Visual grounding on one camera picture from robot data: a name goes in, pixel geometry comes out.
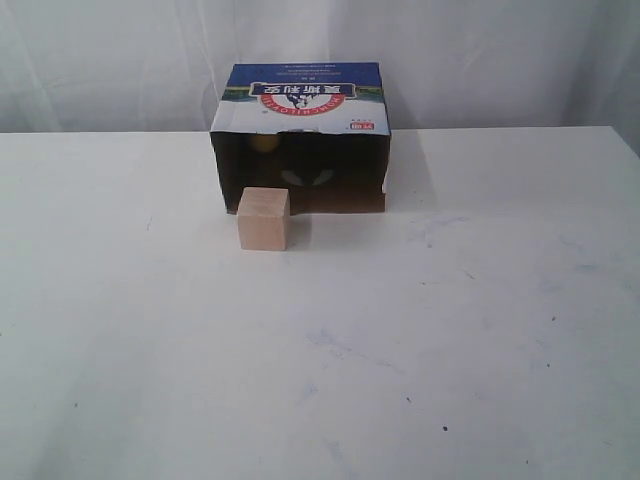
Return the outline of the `yellow tennis ball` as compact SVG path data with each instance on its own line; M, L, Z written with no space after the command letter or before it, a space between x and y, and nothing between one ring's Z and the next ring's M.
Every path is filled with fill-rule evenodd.
M249 143L254 151L266 154L278 147L280 138L276 134L255 134L250 136Z

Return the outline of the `light wooden cube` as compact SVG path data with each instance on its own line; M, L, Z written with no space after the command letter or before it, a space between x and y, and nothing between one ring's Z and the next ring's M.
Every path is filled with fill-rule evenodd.
M241 248L284 251L288 245L289 220L287 189L246 187L237 209Z

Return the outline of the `blue white cardboard box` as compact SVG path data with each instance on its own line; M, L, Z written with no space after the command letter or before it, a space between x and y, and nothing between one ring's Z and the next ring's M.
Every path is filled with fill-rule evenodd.
M269 153L255 134L276 134ZM238 63L210 137L228 213L246 187L289 191L294 214L379 213L391 129L376 62Z

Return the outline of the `white curtain backdrop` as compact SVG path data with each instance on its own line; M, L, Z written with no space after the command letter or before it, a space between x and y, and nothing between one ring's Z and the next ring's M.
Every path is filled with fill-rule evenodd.
M1 127L205 130L237 63L347 61L396 128L639 133L635 1L5 1Z

